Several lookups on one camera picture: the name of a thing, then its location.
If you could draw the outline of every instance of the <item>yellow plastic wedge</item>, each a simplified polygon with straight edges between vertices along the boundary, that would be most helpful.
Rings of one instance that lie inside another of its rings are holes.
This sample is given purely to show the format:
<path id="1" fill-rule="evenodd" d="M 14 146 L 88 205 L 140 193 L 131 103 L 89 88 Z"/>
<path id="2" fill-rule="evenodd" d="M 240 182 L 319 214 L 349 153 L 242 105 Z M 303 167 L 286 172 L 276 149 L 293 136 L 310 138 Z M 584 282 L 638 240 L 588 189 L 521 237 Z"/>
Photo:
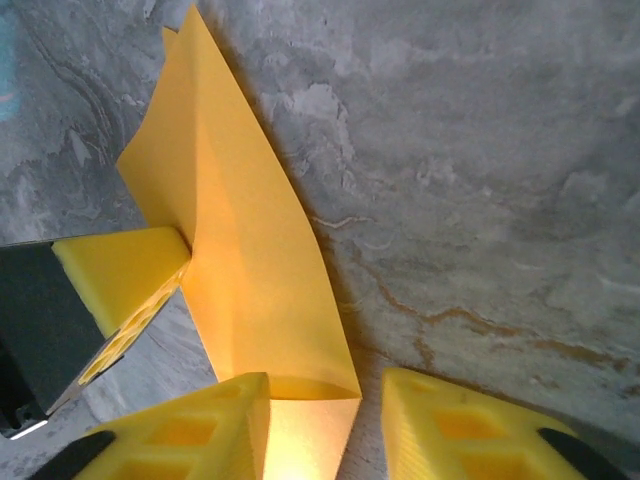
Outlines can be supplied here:
<path id="1" fill-rule="evenodd" d="M 316 239 L 197 9 L 164 39 L 118 169 L 147 221 L 192 247 L 182 288 L 218 378 L 269 375 L 266 478 L 335 478 L 361 392 Z"/>
<path id="2" fill-rule="evenodd" d="M 116 440 L 75 480 L 263 478 L 269 430 L 264 373 L 233 380 L 105 423 Z"/>
<path id="3" fill-rule="evenodd" d="M 178 288 L 191 256 L 171 227 L 67 238 L 51 248 L 102 334 L 113 336 L 81 384 L 129 348 Z"/>
<path id="4" fill-rule="evenodd" d="M 537 433 L 540 413 L 401 368 L 383 374 L 391 480 L 583 480 Z"/>

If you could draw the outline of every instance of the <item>black object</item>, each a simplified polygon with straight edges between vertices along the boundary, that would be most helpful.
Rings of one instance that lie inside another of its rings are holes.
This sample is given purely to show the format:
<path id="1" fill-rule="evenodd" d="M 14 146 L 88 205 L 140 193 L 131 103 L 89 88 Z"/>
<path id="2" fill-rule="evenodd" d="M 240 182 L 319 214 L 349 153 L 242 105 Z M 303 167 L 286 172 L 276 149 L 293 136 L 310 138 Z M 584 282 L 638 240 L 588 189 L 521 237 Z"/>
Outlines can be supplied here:
<path id="1" fill-rule="evenodd" d="M 51 245 L 0 248 L 0 433 L 9 438 L 77 394 L 105 345 Z"/>
<path id="2" fill-rule="evenodd" d="M 91 461 L 116 439 L 111 430 L 79 438 L 64 447 L 28 480 L 73 480 Z"/>
<path id="3" fill-rule="evenodd" d="M 629 480 L 582 440 L 552 428 L 541 428 L 538 434 L 587 480 Z"/>

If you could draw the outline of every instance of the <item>stone floor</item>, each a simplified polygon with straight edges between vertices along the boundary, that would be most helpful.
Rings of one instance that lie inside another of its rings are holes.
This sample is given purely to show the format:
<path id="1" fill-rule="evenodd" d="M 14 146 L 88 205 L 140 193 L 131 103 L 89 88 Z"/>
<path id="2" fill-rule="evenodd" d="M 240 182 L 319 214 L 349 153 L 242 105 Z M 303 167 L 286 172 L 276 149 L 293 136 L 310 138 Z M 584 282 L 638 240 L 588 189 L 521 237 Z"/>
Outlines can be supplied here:
<path id="1" fill-rule="evenodd" d="M 0 243 L 141 226 L 114 163 L 189 2 L 14 3 Z M 340 478 L 385 478 L 386 365 L 553 412 L 640 471 L 640 3 L 199 4 L 329 266 L 365 393 Z M 0 442 L 0 475 L 214 380 L 177 296 L 47 427 Z"/>

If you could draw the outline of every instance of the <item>gray marble surface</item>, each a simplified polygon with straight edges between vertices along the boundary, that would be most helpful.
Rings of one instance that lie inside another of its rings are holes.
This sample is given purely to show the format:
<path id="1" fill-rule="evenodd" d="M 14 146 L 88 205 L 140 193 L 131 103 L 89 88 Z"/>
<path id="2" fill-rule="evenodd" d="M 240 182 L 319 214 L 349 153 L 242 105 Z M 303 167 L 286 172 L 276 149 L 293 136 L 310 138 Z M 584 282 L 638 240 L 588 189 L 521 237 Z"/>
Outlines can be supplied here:
<path id="1" fill-rule="evenodd" d="M 186 0 L 22 0 L 0 125 L 0 242 L 143 224 L 114 163 Z M 554 412 L 640 470 L 640 3 L 203 0 L 320 240 L 365 393 L 341 478 L 384 478 L 379 374 Z M 215 380 L 174 298 L 45 429 Z"/>

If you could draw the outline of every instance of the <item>marble veining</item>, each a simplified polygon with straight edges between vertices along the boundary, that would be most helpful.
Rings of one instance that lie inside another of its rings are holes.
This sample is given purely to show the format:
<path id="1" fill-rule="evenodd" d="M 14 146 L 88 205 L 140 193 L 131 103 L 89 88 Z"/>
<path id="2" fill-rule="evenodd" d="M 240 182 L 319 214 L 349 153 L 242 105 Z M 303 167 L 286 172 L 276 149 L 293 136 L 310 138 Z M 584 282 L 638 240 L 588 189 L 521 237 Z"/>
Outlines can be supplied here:
<path id="1" fill-rule="evenodd" d="M 114 163 L 189 2 L 14 3 L 0 242 L 143 225 Z M 640 471 L 640 4 L 198 3 L 325 255 L 365 393 L 341 478 L 384 478 L 387 365 L 553 412 Z M 178 295 L 0 470 L 212 381 Z"/>

